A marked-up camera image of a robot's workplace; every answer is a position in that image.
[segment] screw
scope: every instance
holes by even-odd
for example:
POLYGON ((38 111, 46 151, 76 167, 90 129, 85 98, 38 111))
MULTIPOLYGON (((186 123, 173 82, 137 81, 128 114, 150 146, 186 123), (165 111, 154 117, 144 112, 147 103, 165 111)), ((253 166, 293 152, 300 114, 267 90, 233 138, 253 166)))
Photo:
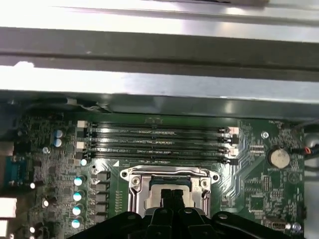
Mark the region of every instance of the screw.
POLYGON ((192 210, 191 208, 186 208, 186 209, 184 210, 184 212, 187 213, 187 214, 190 214, 190 213, 193 212, 193 210, 192 210))
POLYGON ((139 177, 134 177, 134 178, 132 179, 132 184, 135 185, 135 186, 139 185, 140 182, 141 182, 141 181, 140 181, 139 177))
POLYGON ((44 153, 44 154, 50 153, 49 148, 48 148, 48 147, 44 147, 44 148, 42 149, 42 153, 44 153))
POLYGON ((294 223, 293 224, 293 230, 296 232, 301 232, 302 226, 299 223, 294 223))
POLYGON ((268 132, 266 132, 266 131, 261 132, 261 138, 267 139, 268 137, 269 137, 268 132))
POLYGON ((225 215, 225 214, 219 214, 218 217, 219 217, 220 219, 223 219, 223 220, 225 220, 225 219, 228 218, 228 216, 225 215))
POLYGON ((201 186, 202 187, 207 187, 207 180, 206 179, 203 179, 202 181, 201 181, 201 186))

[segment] green circuit board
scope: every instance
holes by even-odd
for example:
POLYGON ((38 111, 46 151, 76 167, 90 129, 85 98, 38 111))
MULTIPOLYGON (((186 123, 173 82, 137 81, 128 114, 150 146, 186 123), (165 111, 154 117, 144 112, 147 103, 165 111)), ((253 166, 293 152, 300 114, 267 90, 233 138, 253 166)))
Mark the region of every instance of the green circuit board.
MULTIPOLYGON (((227 119, 227 118, 202 118, 202 117, 173 117, 173 116, 148 116, 124 114, 98 114, 98 113, 64 113, 64 114, 35 114, 27 115, 21 120, 21 125, 27 132, 21 142, 29 142, 28 152, 19 152, 26 160, 39 162, 40 167, 29 169, 32 171, 33 180, 43 180, 44 186, 37 188, 37 202, 29 211, 29 224, 38 221, 55 222, 55 236, 57 239, 69 236, 93 226, 94 224, 114 217, 128 209, 128 182, 120 177, 124 169, 138 165, 157 166, 188 166, 201 167, 215 171, 220 175, 220 180, 211 186, 211 215, 219 211, 228 211, 241 215, 247 219, 266 225, 267 219, 279 219, 287 225, 298 223, 303 226, 304 204, 304 162, 300 155, 290 155, 289 165, 279 169, 267 160, 267 153, 275 146, 284 148, 298 147, 297 140, 291 130, 285 128, 286 122, 266 119, 227 119), (194 152, 178 152, 183 157, 174 157, 163 154, 167 148, 157 151, 159 157, 148 156, 144 151, 135 152, 130 146, 116 147, 101 152, 88 160, 83 165, 76 153, 79 153, 77 143, 91 142, 92 139, 79 133, 78 122, 94 122, 102 126, 116 125, 127 127, 138 125, 139 128, 169 127, 169 132, 174 128, 239 128, 239 142, 237 144, 237 165, 222 164, 210 160, 211 155, 205 150, 199 153, 201 160, 197 159, 194 152), (61 130, 62 144, 56 147, 55 131, 61 130), (99 172, 107 174, 107 203, 97 208, 97 176, 99 172), (86 182, 75 186, 74 179, 84 175, 86 182), (74 192, 85 191, 81 204, 84 205, 81 217, 82 225, 75 229, 72 220, 75 216, 72 209, 77 204, 72 195, 74 192), (54 206, 43 208, 43 198, 56 197, 54 206)), ((126 134, 125 130, 118 131, 118 137, 126 134)), ((282 230, 290 234, 291 227, 282 230)))

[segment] electrolytic capacitor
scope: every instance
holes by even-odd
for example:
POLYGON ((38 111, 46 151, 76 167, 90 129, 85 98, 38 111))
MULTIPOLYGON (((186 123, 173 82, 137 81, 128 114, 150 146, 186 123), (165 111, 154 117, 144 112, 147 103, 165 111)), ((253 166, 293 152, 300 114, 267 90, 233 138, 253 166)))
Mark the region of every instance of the electrolytic capacitor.
POLYGON ((59 138, 56 138, 54 141, 53 141, 53 145, 55 146, 55 147, 61 147, 61 145, 62 145, 62 140, 60 140, 59 138))
POLYGON ((83 223, 83 217, 77 216, 71 223, 71 226, 73 228, 79 228, 81 224, 83 223))
POLYGON ((55 132, 54 132, 54 137, 56 138, 61 138, 63 136, 63 131, 60 130, 60 129, 57 129, 55 132))
POLYGON ((32 182, 32 183, 29 184, 31 189, 35 189, 35 188, 41 187, 43 185, 44 185, 43 181, 36 181, 36 182, 32 182))
POLYGON ((73 194, 73 199, 75 202, 81 201, 85 196, 85 192, 83 190, 79 190, 73 194))
POLYGON ((84 158, 84 159, 81 159, 80 164, 81 164, 81 166, 85 166, 85 165, 88 164, 88 160, 85 159, 85 158, 84 158))
POLYGON ((82 204, 77 204, 75 207, 72 209, 72 213, 75 216, 80 215, 83 212, 84 206, 82 204))
POLYGON ((83 175, 80 175, 74 179, 74 184, 75 186, 81 186, 83 183, 85 183, 85 181, 86 181, 86 177, 83 175))

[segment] capacitor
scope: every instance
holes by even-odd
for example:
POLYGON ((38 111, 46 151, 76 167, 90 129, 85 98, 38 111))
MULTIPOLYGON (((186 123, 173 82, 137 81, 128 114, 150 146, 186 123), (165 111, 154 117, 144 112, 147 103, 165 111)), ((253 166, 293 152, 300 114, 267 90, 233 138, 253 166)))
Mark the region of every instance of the capacitor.
POLYGON ((80 164, 81 164, 81 166, 85 166, 85 165, 88 164, 88 160, 86 160, 86 159, 81 159, 80 164))
POLYGON ((85 183, 85 181, 86 181, 86 177, 83 175, 80 175, 74 179, 74 184, 75 186, 81 186, 83 183, 85 183))
POLYGON ((37 230, 39 230, 41 227, 43 227, 43 225, 44 225, 44 223, 39 222, 39 223, 35 224, 34 226, 30 227, 29 231, 31 233, 35 233, 37 230))
POLYGON ((75 202, 81 201, 85 196, 85 192, 83 190, 79 190, 73 194, 73 199, 75 202))
POLYGON ((62 140, 60 140, 59 138, 56 138, 54 141, 53 141, 53 145, 55 146, 55 147, 61 147, 61 145, 62 145, 62 140))
POLYGON ((63 131, 60 130, 60 129, 57 129, 55 132, 54 132, 54 137, 56 138, 61 138, 63 136, 63 131))
POLYGON ((72 213, 75 216, 80 215, 83 212, 84 206, 82 204, 77 204, 75 207, 72 209, 72 213))
POLYGON ((76 228, 79 228, 82 223, 83 223, 83 217, 77 216, 77 217, 72 221, 71 226, 76 229, 76 228))
POLYGON ((276 168, 283 169, 290 164, 290 155, 283 148, 275 147, 267 154, 267 161, 276 168))
POLYGON ((30 186, 31 189, 35 189, 35 188, 41 187, 43 185, 44 185, 44 182, 40 180, 40 181, 36 181, 36 182, 30 183, 29 186, 30 186))

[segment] blue capacitor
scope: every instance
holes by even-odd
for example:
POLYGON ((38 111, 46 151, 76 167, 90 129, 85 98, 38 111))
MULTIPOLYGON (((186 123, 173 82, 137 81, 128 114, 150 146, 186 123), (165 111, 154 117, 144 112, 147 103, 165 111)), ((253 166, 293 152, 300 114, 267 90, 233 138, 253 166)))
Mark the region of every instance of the blue capacitor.
POLYGON ((63 136, 63 131, 60 130, 60 129, 57 129, 55 132, 54 132, 54 137, 56 138, 61 138, 63 136))
POLYGON ((71 223, 71 226, 73 228, 79 228, 81 224, 83 223, 83 218, 80 216, 77 216, 71 223))
POLYGON ((83 175, 77 176, 74 179, 74 184, 75 184, 75 186, 81 186, 85 182, 85 180, 86 180, 85 176, 83 176, 83 175))
POLYGON ((62 145, 62 140, 60 140, 59 138, 56 138, 54 141, 53 141, 53 145, 55 147, 60 147, 62 145))

